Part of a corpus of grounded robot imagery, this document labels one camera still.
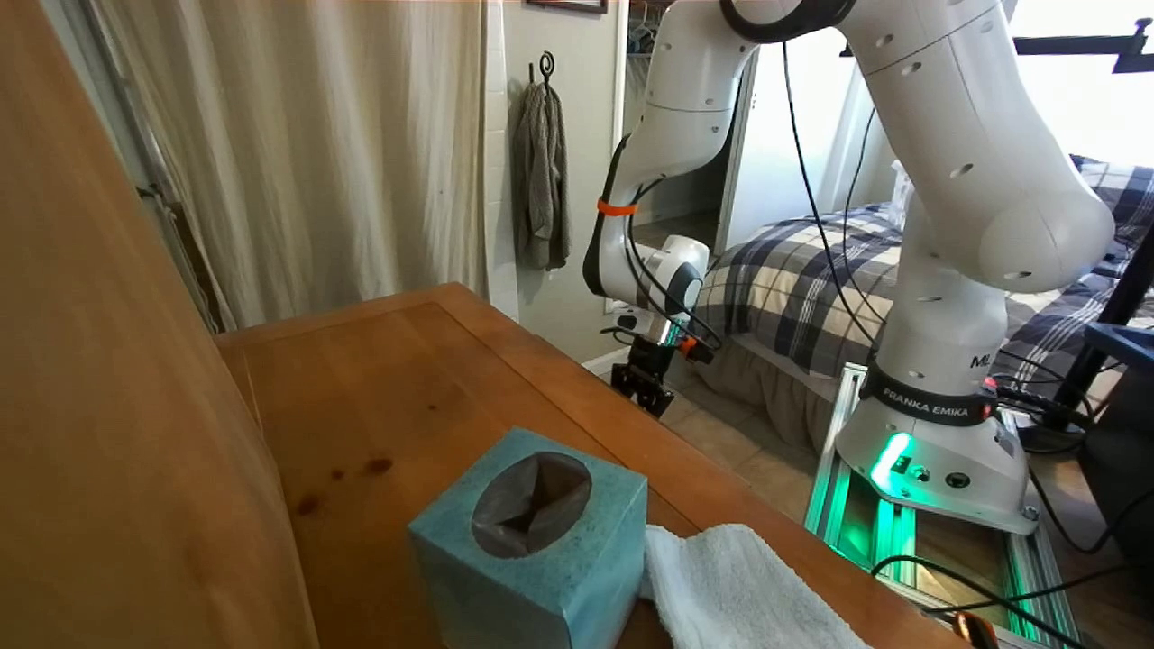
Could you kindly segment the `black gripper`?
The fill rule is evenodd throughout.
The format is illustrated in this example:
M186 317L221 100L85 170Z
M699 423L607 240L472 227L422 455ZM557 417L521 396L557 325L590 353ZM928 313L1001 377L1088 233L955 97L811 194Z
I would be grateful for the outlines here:
M670 366L674 350L633 337L627 359L608 372L608 384L627 400L642 402L652 417L663 417L670 406L670 392L663 390L663 376Z

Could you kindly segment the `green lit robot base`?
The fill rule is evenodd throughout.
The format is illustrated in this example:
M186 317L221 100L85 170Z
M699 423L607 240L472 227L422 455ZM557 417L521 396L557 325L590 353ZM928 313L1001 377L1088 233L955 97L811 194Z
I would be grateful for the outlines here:
M1026 528L943 515L904 492L878 489L878 479L916 443L910 432L889 432L878 469L853 471L842 462L836 438L859 406L862 382L862 365L839 372L805 525L839 557L930 617L955 624L959 617L989 612L1000 649L1080 649L1086 639L1043 525L1038 489L1026 487L1019 499Z

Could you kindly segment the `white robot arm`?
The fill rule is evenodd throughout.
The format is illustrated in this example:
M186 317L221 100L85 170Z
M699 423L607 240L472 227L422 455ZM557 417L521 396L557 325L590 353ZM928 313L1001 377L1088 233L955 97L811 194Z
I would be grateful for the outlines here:
M686 337L706 247L682 233L637 243L633 200L722 150L761 44L825 26L842 31L910 175L899 296L836 459L904 508L1026 532L1025 449L989 396L1006 299L1080 277L1115 216L1033 112L1001 0L674 0L646 109L607 170L583 280L633 305L646 341Z

